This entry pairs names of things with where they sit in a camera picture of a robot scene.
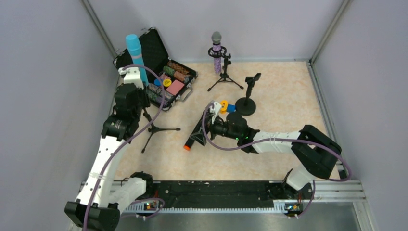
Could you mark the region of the purple glitter microphone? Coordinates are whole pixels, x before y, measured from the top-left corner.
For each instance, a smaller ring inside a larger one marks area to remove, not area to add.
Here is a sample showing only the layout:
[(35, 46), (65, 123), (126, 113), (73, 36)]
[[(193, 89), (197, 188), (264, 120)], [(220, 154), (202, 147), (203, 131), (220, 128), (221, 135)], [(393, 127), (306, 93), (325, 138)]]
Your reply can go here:
[(212, 46), (212, 54), (213, 54), (213, 61), (214, 61), (214, 72), (216, 74), (221, 73), (221, 34), (220, 32), (216, 31), (212, 34), (211, 39), (213, 42)]

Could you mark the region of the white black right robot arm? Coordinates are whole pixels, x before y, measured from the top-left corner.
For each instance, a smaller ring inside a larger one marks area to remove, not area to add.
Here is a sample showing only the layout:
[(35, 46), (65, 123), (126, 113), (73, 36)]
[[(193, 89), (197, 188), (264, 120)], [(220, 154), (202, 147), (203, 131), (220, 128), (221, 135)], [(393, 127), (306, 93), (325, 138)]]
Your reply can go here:
[(186, 145), (198, 142), (205, 146), (217, 135), (236, 140), (237, 149), (246, 153), (295, 155), (301, 164), (290, 170), (283, 182), (297, 191), (316, 178), (329, 179), (342, 159), (341, 147), (312, 125), (295, 132), (265, 132), (249, 127), (238, 112), (227, 115), (226, 120), (214, 112), (204, 112)]

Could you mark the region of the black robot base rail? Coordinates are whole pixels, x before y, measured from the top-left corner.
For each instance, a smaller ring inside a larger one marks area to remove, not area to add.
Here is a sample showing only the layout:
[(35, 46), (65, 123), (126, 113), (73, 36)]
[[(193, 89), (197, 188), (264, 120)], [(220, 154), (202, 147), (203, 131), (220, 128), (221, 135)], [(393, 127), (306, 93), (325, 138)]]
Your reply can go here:
[(278, 200), (308, 200), (312, 192), (309, 183), (297, 191), (281, 181), (164, 180), (148, 183), (146, 193), (139, 196), (139, 199), (161, 198), (165, 202), (165, 208), (273, 208)]

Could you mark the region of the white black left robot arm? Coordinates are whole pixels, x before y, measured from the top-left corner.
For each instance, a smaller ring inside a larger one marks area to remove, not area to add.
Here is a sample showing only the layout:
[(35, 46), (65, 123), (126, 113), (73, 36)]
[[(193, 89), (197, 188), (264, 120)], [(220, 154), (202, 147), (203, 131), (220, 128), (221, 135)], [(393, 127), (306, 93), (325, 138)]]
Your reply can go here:
[(130, 138), (139, 128), (142, 111), (149, 106), (143, 85), (117, 87), (112, 114), (102, 126), (100, 146), (89, 176), (64, 212), (84, 231), (114, 231), (122, 213), (147, 191), (147, 180), (130, 178), (112, 192), (115, 174)]

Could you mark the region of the teal blue microphone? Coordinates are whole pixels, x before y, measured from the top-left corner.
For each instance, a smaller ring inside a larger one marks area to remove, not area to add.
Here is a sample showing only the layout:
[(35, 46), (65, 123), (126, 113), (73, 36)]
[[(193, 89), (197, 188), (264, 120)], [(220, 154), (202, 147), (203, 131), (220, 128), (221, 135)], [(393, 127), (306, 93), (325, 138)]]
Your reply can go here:
[[(142, 57), (142, 48), (141, 43), (137, 35), (129, 34), (126, 36), (126, 45), (127, 51), (130, 54), (133, 64), (142, 65), (144, 66), (144, 61)], [(146, 70), (143, 68), (139, 68), (140, 77), (143, 81), (144, 85), (147, 86), (149, 84)]]

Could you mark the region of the black tripod mic stand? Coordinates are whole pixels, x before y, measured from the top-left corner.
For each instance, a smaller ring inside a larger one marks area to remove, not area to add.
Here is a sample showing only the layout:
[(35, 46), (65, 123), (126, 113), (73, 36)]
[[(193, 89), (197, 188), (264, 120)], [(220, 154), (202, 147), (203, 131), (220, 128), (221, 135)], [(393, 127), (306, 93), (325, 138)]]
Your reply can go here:
[[(143, 116), (148, 120), (148, 122), (152, 122), (153, 119), (150, 116), (150, 114), (147, 112), (146, 107), (143, 108)], [(157, 127), (154, 123), (150, 124), (150, 127), (148, 128), (148, 132), (150, 133), (146, 144), (144, 145), (143, 149), (141, 150), (141, 153), (145, 153), (146, 147), (148, 146), (152, 136), (158, 132), (162, 131), (169, 131), (169, 130), (174, 130), (174, 131), (181, 131), (181, 128), (159, 128)]]

